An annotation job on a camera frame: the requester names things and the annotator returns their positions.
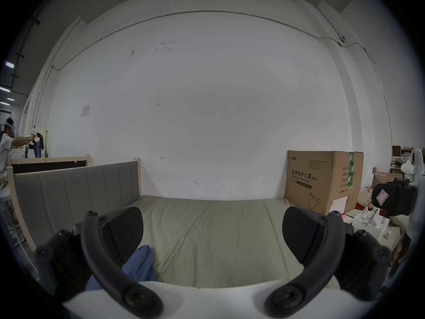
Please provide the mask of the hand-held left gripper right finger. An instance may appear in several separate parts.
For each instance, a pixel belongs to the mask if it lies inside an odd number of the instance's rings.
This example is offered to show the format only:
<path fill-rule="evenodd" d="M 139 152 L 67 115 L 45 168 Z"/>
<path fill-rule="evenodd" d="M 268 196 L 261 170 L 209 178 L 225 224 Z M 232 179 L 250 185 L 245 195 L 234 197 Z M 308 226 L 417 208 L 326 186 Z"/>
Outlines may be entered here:
<path fill-rule="evenodd" d="M 264 309 L 287 318 L 309 304 L 335 277 L 340 289 L 361 301 L 377 298 L 391 262 L 390 250 L 365 230 L 354 230 L 341 213 L 321 215 L 291 206 L 284 213 L 283 238 L 303 272 L 274 290 Z"/>

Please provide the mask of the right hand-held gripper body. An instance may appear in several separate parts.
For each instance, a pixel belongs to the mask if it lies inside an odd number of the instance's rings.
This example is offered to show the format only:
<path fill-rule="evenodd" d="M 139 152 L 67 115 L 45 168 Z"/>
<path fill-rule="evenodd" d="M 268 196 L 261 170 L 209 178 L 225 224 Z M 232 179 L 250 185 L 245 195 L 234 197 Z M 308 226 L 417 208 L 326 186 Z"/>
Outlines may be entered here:
<path fill-rule="evenodd" d="M 384 210 L 389 216 L 407 216 L 405 232 L 411 238 L 407 253 L 396 264 L 406 262 L 413 253 L 424 231 L 425 218 L 425 174 L 420 149 L 413 149 L 413 178 L 394 179 L 390 183 L 377 184 L 371 195 L 372 205 Z"/>

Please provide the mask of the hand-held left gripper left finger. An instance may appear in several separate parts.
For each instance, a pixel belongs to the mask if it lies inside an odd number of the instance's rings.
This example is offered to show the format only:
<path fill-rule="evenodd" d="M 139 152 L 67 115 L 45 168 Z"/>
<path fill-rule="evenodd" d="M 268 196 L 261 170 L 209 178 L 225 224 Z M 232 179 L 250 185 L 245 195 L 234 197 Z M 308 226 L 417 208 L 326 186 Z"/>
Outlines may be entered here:
<path fill-rule="evenodd" d="M 159 296 L 140 282 L 158 281 L 154 252 L 139 247 L 144 232 L 141 210 L 126 206 L 104 215 L 88 211 L 72 230 L 62 229 L 35 250 L 42 286 L 56 300 L 104 290 L 139 318 L 157 318 Z"/>

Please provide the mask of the person's right hand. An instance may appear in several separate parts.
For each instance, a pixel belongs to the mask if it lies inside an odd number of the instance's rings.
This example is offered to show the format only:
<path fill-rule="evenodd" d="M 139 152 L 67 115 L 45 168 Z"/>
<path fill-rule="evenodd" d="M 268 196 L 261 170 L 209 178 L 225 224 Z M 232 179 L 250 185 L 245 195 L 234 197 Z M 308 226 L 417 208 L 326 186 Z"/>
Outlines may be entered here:
<path fill-rule="evenodd" d="M 404 255 L 407 253 L 411 245 L 411 238 L 405 232 L 401 235 L 399 242 L 396 245 L 396 248 L 393 250 L 392 260 L 390 267 L 393 268 Z"/>

